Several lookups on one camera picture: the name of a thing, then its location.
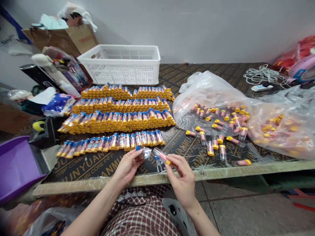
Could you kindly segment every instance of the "person's left hand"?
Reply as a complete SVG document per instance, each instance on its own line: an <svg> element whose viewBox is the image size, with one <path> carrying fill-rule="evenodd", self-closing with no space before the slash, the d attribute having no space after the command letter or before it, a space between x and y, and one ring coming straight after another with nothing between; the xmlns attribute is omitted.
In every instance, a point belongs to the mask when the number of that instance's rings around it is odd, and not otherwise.
<svg viewBox="0 0 315 236"><path fill-rule="evenodd" d="M139 151L132 150L125 154L120 161L112 179L117 182L122 181L123 187L130 183L138 167L144 162L141 156L143 149Z"/></svg>

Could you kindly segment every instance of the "white cable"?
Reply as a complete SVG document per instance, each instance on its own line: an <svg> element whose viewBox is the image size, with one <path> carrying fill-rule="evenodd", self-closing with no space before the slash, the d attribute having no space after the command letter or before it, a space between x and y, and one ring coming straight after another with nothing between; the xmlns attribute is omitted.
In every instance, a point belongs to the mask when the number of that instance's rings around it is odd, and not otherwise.
<svg viewBox="0 0 315 236"><path fill-rule="evenodd" d="M290 87L287 80L289 77L281 76L279 75L279 72L269 69L268 64L265 64L260 66L259 69L249 69L248 71L246 71L246 74L243 75L243 77L245 77L246 82L251 85L260 85L263 81L268 81L269 83L280 85L283 89L286 89L285 87L283 87L283 85L287 85Z"/></svg>

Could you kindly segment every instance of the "table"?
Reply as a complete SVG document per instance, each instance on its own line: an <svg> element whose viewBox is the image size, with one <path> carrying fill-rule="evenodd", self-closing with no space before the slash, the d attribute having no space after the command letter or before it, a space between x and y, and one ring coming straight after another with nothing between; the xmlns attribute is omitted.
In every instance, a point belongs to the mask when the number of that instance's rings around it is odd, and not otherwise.
<svg viewBox="0 0 315 236"><path fill-rule="evenodd" d="M262 96L270 91L254 93L250 90L251 85L246 83L243 74L249 68L258 68L263 63L239 63L239 64L161 64L159 70L159 84L165 84L171 88L175 97L179 95L178 90L181 84L195 72L210 72L222 77L232 86L242 91L247 96ZM215 151L215 157L206 154L206 148L200 148L200 139L186 136L185 131L178 127L167 127L161 129L166 141L165 146L160 148L166 153L183 155L194 169L196 180L222 179L228 177L288 172L315 168L315 161L301 161L279 153L271 152L261 147L255 146L262 156L267 154L276 158L277 161L267 164L255 163L248 167L228 167L221 162L219 152ZM71 139L74 141L94 137L95 134L62 134L61 139ZM228 164L231 161L249 159L256 162L255 158L247 148L239 149L232 143L225 142L227 149ZM35 197L63 194L81 191L98 191L102 189L110 177L114 174L119 161L122 159L124 151L110 151L108 153L89 153L74 159L60 158L53 171L45 181L34 191ZM158 174L154 156L138 168L136 177L130 186L142 186L168 183L166 174Z"/></svg>

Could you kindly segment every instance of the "white plastic basket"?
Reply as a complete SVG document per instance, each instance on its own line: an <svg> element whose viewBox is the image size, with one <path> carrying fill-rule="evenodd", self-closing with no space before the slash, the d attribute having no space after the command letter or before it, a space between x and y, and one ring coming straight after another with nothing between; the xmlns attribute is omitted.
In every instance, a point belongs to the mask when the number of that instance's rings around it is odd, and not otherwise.
<svg viewBox="0 0 315 236"><path fill-rule="evenodd" d="M157 46L99 44L78 57L95 84L156 85Z"/></svg>

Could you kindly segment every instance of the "plaid skirt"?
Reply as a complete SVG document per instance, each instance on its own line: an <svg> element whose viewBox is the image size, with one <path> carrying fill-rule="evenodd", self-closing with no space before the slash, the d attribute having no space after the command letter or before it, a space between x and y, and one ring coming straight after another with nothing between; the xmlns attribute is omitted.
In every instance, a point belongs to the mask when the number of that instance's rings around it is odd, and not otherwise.
<svg viewBox="0 0 315 236"><path fill-rule="evenodd" d="M182 235L162 204L163 194L168 190L172 190L171 185L126 188L99 235Z"/></svg>

